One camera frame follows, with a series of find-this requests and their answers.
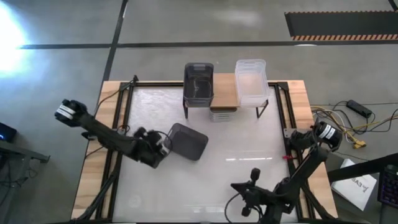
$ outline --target clear plastic bin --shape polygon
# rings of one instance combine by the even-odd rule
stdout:
[[[257,107],[268,99],[266,61],[238,60],[235,66],[236,89],[241,107]]]

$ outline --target white paper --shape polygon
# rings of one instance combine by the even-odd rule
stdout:
[[[345,159],[341,168],[355,165],[351,159]],[[363,175],[333,182],[331,188],[362,211],[369,200],[369,197],[376,184],[376,179],[371,175]]]

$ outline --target power adapter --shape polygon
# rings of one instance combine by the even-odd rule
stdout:
[[[346,105],[349,109],[357,112],[359,115],[361,115],[364,118],[369,118],[373,112],[363,105],[355,102],[354,100],[349,100]]]

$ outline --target black and orange striped mat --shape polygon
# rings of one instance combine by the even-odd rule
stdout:
[[[398,12],[286,12],[293,40],[397,40]]]

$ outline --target plastic container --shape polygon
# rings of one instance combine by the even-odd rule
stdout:
[[[266,102],[269,87],[265,60],[238,60],[235,66],[235,79],[241,107],[257,107]]]
[[[188,107],[210,107],[214,66],[210,63],[188,63],[184,71],[183,97]]]

